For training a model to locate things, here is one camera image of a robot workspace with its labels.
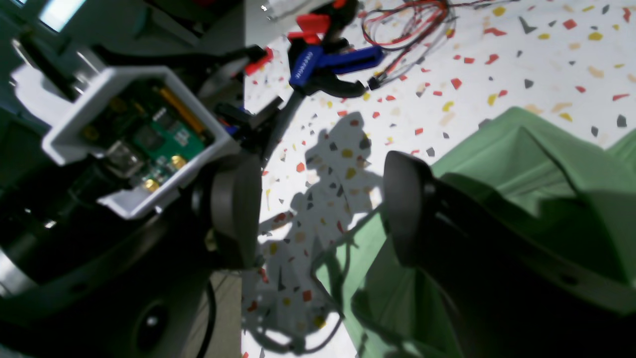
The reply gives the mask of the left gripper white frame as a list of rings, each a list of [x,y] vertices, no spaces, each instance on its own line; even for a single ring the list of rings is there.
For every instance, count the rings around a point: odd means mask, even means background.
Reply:
[[[240,151],[167,67],[106,67],[73,100],[27,64],[11,78],[17,99],[48,125],[45,155],[60,167],[96,163],[111,185],[98,185],[89,203],[125,220],[161,212],[204,168]]]

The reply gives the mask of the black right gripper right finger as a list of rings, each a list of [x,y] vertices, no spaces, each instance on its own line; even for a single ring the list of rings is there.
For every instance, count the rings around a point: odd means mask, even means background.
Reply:
[[[635,290],[549,252],[410,154],[390,151],[398,261],[441,291],[466,358],[633,358]]]

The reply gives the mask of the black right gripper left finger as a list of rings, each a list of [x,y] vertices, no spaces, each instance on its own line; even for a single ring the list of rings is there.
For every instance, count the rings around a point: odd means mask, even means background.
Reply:
[[[176,358],[216,270],[251,268],[260,158],[204,168],[158,214],[123,220],[48,167],[1,200],[1,353]]]

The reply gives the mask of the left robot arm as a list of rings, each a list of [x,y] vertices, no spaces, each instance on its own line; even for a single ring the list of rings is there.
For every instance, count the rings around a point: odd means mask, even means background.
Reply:
[[[106,67],[75,101],[13,72],[48,130],[1,120],[1,273],[7,297],[71,300],[100,286],[198,294],[214,269],[248,267],[259,157],[241,149],[165,66]]]

